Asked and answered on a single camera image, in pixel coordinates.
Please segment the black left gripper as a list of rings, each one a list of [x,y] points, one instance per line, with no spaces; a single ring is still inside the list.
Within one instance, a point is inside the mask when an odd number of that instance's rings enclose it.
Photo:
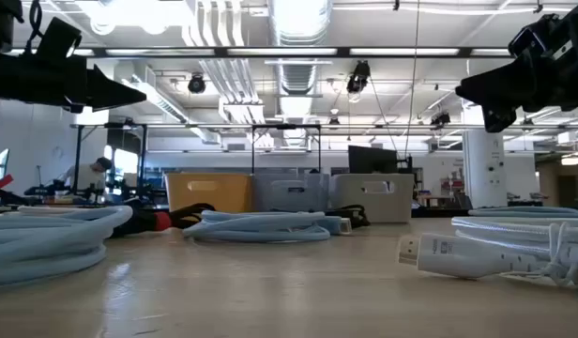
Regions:
[[[146,94],[108,78],[98,66],[87,69],[83,56],[0,54],[0,99],[59,106],[78,114],[85,106],[96,112],[140,103]]]

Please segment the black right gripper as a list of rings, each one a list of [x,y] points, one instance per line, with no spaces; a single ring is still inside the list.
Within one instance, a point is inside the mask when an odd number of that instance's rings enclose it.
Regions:
[[[455,93],[485,108],[484,129],[499,133],[517,118],[516,109],[578,107],[578,5],[551,29],[548,50],[461,80]]]

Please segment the black ceiling spotlight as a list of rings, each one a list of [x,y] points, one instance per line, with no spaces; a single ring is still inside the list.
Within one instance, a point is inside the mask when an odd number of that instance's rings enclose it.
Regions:
[[[451,117],[448,111],[442,111],[434,114],[430,120],[430,126],[433,130],[443,129],[451,122]]]
[[[367,60],[358,60],[346,85],[348,94],[359,94],[368,84],[371,69]]]
[[[205,92],[206,85],[204,74],[201,72],[194,72],[188,83],[188,90],[191,94],[202,94]]]

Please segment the white pillar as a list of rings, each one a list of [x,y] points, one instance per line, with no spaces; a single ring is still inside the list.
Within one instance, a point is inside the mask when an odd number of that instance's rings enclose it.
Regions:
[[[504,140],[501,133],[485,130],[480,106],[465,106],[462,122],[464,187],[473,208],[505,207],[507,180]]]

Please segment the person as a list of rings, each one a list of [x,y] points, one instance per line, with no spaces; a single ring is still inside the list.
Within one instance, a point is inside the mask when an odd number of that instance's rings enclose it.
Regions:
[[[71,187],[77,186],[82,191],[94,186],[98,191],[105,189],[106,172],[112,168],[112,162],[105,158],[97,158],[92,163],[81,163],[79,166],[72,165],[65,172],[61,180],[68,182]]]

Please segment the black monitor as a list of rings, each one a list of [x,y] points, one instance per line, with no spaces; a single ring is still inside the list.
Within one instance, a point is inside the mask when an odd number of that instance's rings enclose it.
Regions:
[[[376,147],[349,146],[350,174],[394,174],[398,172],[397,152]]]

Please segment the yellow plastic bin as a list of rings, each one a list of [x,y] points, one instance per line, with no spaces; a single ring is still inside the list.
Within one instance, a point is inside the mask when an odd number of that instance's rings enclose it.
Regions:
[[[252,211],[249,175],[169,173],[164,180],[170,210],[202,203],[222,212]]]

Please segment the white plastic bin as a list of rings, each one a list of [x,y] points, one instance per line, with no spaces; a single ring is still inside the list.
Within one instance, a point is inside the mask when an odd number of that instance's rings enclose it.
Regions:
[[[413,192],[412,174],[341,174],[329,181],[330,206],[362,206],[370,223],[408,223]]]

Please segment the overhead light bar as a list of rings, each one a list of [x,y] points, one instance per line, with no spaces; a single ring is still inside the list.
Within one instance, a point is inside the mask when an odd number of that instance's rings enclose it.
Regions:
[[[150,47],[79,48],[91,58],[510,58],[495,47]]]

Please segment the grey plastic bin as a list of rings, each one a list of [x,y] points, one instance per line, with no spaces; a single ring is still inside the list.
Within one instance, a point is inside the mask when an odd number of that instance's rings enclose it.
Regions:
[[[256,211],[327,209],[328,174],[255,174],[251,178],[252,206]]]

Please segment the black metal rig frame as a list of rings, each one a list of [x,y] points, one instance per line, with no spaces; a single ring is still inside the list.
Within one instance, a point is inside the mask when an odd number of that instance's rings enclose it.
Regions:
[[[141,153],[139,156],[139,169],[138,169],[138,178],[137,183],[135,184],[134,190],[135,194],[138,197],[142,197],[144,193],[144,173],[145,173],[145,155],[146,155],[146,142],[148,136],[148,125],[147,124],[138,124],[138,123],[121,123],[121,122],[107,122],[105,124],[97,124],[97,125],[81,125],[81,124],[71,124],[70,125],[73,129],[77,130],[76,136],[76,149],[75,149],[75,172],[74,172],[74,179],[75,182],[72,185],[71,192],[76,193],[78,191],[78,173],[79,173],[79,165],[80,159],[82,155],[82,142],[84,137],[84,129],[89,128],[90,131],[86,134],[88,136],[96,129],[106,129],[106,130],[122,130],[122,131],[130,131],[134,129],[142,129],[142,139],[141,139]]]

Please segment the black table frame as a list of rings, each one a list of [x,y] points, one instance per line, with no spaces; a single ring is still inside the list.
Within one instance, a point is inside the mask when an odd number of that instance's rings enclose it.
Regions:
[[[469,210],[463,209],[413,209],[411,217],[415,218],[453,218],[467,217]],[[528,217],[528,218],[578,218],[578,210],[571,211],[480,211],[475,212],[480,217]]]

